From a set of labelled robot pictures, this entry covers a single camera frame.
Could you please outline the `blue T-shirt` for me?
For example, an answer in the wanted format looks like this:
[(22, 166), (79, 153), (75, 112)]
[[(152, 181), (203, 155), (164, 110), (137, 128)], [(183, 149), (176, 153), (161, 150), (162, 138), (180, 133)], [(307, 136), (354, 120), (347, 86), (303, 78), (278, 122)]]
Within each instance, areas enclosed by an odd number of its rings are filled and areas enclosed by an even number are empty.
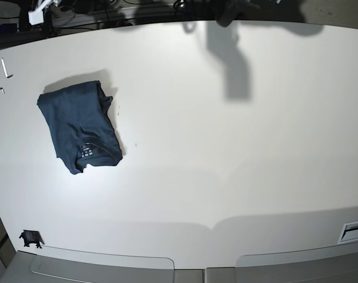
[(56, 155), (71, 174), (86, 166), (116, 166), (123, 158), (108, 110), (113, 98), (88, 81), (39, 96)]

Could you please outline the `black table clamp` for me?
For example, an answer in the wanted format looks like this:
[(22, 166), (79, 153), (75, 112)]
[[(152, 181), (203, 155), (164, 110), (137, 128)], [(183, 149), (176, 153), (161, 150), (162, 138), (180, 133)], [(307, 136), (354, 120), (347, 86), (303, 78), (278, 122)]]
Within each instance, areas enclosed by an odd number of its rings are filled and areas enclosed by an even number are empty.
[(35, 244), (37, 248), (41, 249), (44, 245), (44, 240), (39, 231), (23, 230), (19, 239), (24, 241), (24, 247), (30, 247), (31, 244)]

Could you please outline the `upper hex key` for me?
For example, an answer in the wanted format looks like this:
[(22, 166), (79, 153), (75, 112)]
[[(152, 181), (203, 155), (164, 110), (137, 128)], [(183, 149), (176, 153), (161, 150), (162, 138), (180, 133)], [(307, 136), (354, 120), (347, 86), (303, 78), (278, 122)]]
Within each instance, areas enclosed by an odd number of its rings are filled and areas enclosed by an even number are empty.
[(6, 64), (5, 64), (5, 60), (3, 58), (1, 58), (1, 65), (2, 65), (2, 69), (4, 71), (4, 75), (6, 78), (11, 78), (13, 75), (9, 74), (7, 69), (6, 69)]

